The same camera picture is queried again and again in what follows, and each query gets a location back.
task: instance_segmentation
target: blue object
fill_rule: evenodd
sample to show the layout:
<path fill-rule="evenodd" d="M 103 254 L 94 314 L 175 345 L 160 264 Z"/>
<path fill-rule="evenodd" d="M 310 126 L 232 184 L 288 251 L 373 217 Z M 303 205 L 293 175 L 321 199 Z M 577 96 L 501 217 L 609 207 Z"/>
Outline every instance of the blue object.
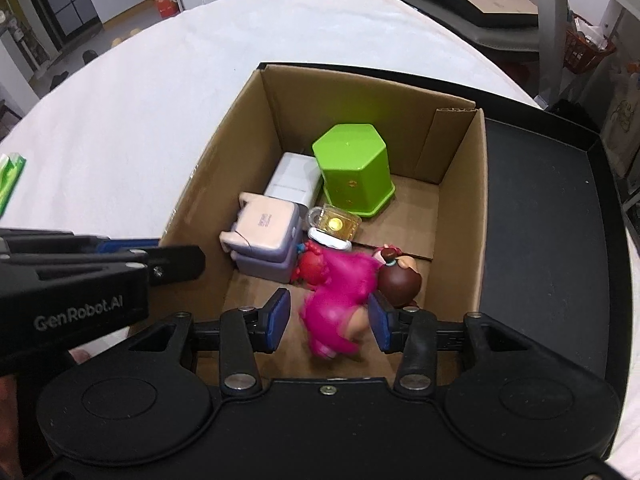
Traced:
<path fill-rule="evenodd" d="M 373 294 L 369 294 L 369 325 L 376 338 L 378 348 L 381 351 L 389 350 L 391 346 L 391 332 L 389 332 L 389 322 L 385 310 L 378 303 Z"/>
<path fill-rule="evenodd" d="M 267 320 L 266 343 L 267 348 L 272 352 L 278 349 L 282 335 L 289 323 L 291 314 L 291 293 L 286 288 L 279 288 L 270 297 L 267 303 L 275 302 L 275 305 L 269 312 Z"/>
<path fill-rule="evenodd" d="M 122 249 L 142 249 L 145 247 L 157 247 L 160 243 L 159 238 L 125 238 L 121 240 L 107 240 L 95 248 L 96 253 L 117 253 Z"/>

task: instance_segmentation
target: white tablecloth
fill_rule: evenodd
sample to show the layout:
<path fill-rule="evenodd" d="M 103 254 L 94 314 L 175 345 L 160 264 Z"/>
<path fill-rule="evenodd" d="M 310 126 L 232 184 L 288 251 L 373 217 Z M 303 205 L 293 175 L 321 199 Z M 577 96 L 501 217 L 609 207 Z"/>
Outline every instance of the white tablecloth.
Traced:
<path fill-rule="evenodd" d="M 211 134 L 263 61 L 408 72 L 534 105 L 478 51 L 397 0 L 219 0 L 100 56 L 16 126 L 2 151 L 27 165 L 0 225 L 160 237 Z M 628 442 L 631 453 L 639 447 L 637 436 L 626 440 L 640 427 L 639 390 L 629 391 L 615 464 L 630 457 Z M 640 470 L 638 460 L 627 471 Z"/>

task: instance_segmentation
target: pink doll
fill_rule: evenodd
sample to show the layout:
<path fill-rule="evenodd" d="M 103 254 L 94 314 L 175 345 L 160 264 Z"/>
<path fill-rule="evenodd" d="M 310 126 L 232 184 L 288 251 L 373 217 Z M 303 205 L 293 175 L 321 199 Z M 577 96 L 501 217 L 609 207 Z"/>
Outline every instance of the pink doll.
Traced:
<path fill-rule="evenodd" d="M 376 290 L 380 263 L 371 256 L 323 250 L 328 280 L 318 286 L 300 311 L 313 354 L 325 359 L 358 351 L 354 342 L 369 327 L 363 306 Z"/>

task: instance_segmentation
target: table leg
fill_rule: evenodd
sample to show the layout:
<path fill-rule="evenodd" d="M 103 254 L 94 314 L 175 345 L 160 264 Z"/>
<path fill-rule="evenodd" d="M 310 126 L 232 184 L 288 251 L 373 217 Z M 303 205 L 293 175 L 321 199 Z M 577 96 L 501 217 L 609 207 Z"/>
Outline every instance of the table leg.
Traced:
<path fill-rule="evenodd" d="M 537 0 L 540 88 L 536 102 L 546 108 L 558 100 L 564 60 L 567 0 Z"/>

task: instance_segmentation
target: red basket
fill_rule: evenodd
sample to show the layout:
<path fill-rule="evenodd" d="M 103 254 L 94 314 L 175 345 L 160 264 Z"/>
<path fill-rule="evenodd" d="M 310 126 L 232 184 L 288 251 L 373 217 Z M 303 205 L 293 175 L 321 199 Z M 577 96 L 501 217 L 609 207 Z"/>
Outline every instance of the red basket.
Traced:
<path fill-rule="evenodd" d="M 583 17 L 578 16 L 585 23 L 589 23 Z M 604 50 L 598 50 L 594 44 L 572 31 L 570 28 L 566 30 L 566 41 L 564 44 L 564 66 L 574 74 L 583 74 L 592 68 L 595 68 L 599 62 L 605 59 L 609 54 L 616 51 L 616 46 L 607 38 L 607 47 Z"/>

